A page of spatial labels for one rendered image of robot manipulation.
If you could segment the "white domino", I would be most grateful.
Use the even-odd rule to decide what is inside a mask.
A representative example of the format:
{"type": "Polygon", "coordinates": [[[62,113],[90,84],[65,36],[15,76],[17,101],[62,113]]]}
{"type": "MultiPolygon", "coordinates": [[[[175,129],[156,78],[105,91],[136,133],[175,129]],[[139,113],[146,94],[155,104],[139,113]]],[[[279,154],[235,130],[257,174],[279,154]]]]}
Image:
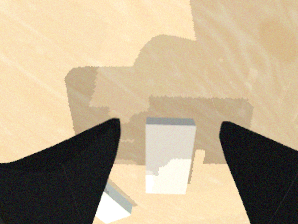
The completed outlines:
{"type": "Polygon", "coordinates": [[[132,214],[133,204],[121,196],[112,185],[106,183],[104,192],[102,192],[100,205],[97,206],[96,217],[100,218],[102,222],[110,222],[121,220],[121,218],[128,217],[132,214]]]}
{"type": "Polygon", "coordinates": [[[185,194],[196,121],[146,117],[146,193],[185,194]]]}

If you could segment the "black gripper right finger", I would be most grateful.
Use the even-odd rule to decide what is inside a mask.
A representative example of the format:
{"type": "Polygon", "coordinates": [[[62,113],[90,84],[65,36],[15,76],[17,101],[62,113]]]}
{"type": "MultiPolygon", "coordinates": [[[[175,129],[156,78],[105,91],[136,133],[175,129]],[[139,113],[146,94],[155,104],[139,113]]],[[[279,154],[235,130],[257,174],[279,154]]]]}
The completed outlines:
{"type": "Polygon", "coordinates": [[[227,167],[250,224],[298,224],[298,151],[222,121],[227,167]]]}

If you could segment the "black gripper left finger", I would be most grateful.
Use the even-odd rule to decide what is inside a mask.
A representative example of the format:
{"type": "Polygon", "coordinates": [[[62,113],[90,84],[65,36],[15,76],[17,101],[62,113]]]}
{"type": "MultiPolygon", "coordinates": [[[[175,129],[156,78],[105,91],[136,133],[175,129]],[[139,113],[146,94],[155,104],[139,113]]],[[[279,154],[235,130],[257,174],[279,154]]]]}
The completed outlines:
{"type": "Polygon", "coordinates": [[[120,119],[0,163],[0,224],[93,224],[121,137],[120,119]]]}

